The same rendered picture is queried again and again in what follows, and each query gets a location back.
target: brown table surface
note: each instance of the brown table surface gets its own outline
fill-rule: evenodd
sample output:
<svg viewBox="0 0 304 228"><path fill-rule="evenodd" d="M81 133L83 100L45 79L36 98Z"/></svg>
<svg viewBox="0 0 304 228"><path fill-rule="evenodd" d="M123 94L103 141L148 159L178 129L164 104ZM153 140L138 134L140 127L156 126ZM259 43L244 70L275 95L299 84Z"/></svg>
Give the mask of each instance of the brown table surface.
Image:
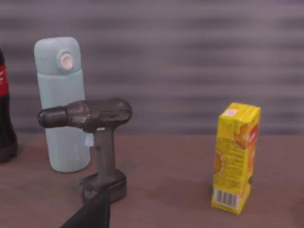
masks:
<svg viewBox="0 0 304 228"><path fill-rule="evenodd" d="M48 163L44 135L19 135L21 154L0 166L0 227L58 228L82 205L78 182ZM127 196L111 228L303 228L304 136L260 136L252 192L240 216L210 206L215 136L117 136Z"/></svg>

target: power drill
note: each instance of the power drill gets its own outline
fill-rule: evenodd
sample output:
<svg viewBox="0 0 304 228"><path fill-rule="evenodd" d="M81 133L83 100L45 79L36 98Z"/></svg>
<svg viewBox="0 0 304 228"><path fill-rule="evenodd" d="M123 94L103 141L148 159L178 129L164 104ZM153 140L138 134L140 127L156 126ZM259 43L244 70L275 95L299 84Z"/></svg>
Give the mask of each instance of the power drill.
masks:
<svg viewBox="0 0 304 228"><path fill-rule="evenodd" d="M104 187L109 189L111 203L126 195L126 176L115 168L113 134L132 114L131 105L121 98L76 101L39 112L38 123L43 128L70 126L94 134L98 171L80 182L84 203Z"/></svg>

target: water bottle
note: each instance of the water bottle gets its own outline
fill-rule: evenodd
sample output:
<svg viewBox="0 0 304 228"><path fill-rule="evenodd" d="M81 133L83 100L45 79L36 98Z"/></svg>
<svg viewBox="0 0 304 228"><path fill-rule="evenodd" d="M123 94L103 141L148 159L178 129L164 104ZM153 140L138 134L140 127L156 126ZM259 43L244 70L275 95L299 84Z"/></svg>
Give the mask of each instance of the water bottle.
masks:
<svg viewBox="0 0 304 228"><path fill-rule="evenodd" d="M72 37L46 38L34 47L42 109L85 99L80 47ZM51 167L75 172L90 162L86 134L77 128L45 129Z"/></svg>
<svg viewBox="0 0 304 228"><path fill-rule="evenodd" d="M0 162L17 156L17 137L10 120L10 93L5 60L0 49Z"/></svg>

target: bottle label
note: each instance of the bottle label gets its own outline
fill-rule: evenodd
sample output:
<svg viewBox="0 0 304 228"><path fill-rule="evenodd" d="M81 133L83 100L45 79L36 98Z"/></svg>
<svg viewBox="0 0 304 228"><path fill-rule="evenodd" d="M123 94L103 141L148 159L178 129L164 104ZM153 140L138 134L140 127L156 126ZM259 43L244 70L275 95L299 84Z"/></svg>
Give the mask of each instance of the bottle label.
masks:
<svg viewBox="0 0 304 228"><path fill-rule="evenodd" d="M5 65L0 65L0 96L5 96L9 92L8 77Z"/></svg>

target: yellow juice box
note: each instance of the yellow juice box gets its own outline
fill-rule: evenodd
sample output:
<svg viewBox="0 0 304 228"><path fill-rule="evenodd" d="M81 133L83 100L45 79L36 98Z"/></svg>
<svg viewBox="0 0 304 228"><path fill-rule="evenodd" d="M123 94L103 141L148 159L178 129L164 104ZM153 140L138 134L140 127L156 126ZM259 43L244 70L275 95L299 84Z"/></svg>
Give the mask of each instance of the yellow juice box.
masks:
<svg viewBox="0 0 304 228"><path fill-rule="evenodd" d="M250 194L261 108L231 103L219 116L211 205L239 215Z"/></svg>

